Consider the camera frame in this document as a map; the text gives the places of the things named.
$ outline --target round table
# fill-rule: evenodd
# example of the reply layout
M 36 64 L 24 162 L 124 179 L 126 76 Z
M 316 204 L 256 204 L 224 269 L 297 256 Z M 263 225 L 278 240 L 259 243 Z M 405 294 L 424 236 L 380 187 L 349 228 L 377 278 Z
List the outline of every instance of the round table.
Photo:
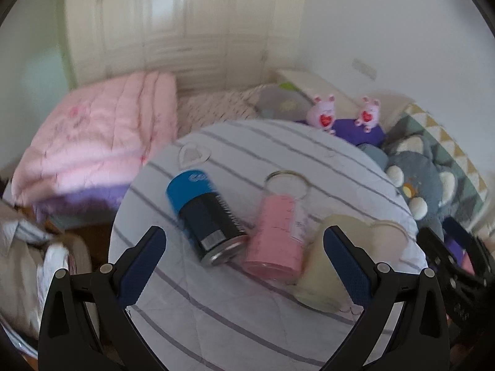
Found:
M 416 224 L 403 198 L 366 154 L 342 139 L 291 122 L 238 121 L 214 124 L 166 147 L 134 180 L 115 219 L 110 262 L 135 245 L 152 225 L 167 235 L 167 249 L 137 304 L 133 323 L 171 371 L 318 370 L 357 319 L 352 311 L 320 313 L 300 304 L 284 286 L 250 276 L 229 263 L 202 267 L 181 232 L 166 189 L 184 168 L 179 152 L 195 143 L 211 156 L 208 173 L 233 213 L 256 225 L 268 174 L 291 169 L 311 182 L 310 233 L 330 214 L 367 223 L 392 220 L 410 241 L 397 271 L 426 267 L 414 242 Z M 381 355 L 394 320 L 370 360 Z

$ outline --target blue can lid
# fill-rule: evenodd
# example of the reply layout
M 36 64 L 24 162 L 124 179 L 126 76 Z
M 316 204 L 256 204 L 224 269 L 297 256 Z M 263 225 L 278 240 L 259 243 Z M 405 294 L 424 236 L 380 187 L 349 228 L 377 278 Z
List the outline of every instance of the blue can lid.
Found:
M 215 187 L 202 170 L 181 173 L 167 187 L 167 196 L 176 214 L 186 203 L 209 192 L 215 192 Z

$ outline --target white wall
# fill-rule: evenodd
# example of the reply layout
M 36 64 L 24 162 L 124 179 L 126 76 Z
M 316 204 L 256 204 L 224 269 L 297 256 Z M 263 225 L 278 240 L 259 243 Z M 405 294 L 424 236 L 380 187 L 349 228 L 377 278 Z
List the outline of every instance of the white wall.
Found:
M 355 58 L 376 81 L 351 67 Z M 495 192 L 495 38 L 471 0 L 306 0 L 299 66 L 353 97 L 410 96 Z
M 22 155 L 67 93 L 56 7 L 18 0 L 0 27 L 0 168 Z

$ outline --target gray plush toy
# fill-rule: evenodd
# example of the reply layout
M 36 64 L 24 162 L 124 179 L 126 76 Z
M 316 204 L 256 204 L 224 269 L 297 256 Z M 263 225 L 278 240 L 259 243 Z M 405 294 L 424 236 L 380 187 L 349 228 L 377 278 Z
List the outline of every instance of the gray plush toy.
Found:
M 443 239 L 442 214 L 448 212 L 457 189 L 451 169 L 436 166 L 427 140 L 414 135 L 385 148 L 360 145 L 387 173 L 409 209 L 418 228 L 429 227 Z

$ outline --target pink bear toy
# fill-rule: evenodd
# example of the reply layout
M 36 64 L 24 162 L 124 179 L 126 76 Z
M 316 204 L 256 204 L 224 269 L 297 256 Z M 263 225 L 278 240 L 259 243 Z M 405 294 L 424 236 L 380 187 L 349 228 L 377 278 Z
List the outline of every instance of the pink bear toy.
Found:
M 315 105 L 309 109 L 306 121 L 310 126 L 335 134 L 332 126 L 335 122 L 335 96 L 330 95 L 327 101 L 319 96 L 314 99 Z
M 364 109 L 359 113 L 358 119 L 354 122 L 356 126 L 364 124 L 364 132 L 371 132 L 371 129 L 378 125 L 380 118 L 380 100 L 371 100 L 368 96 L 363 97 Z

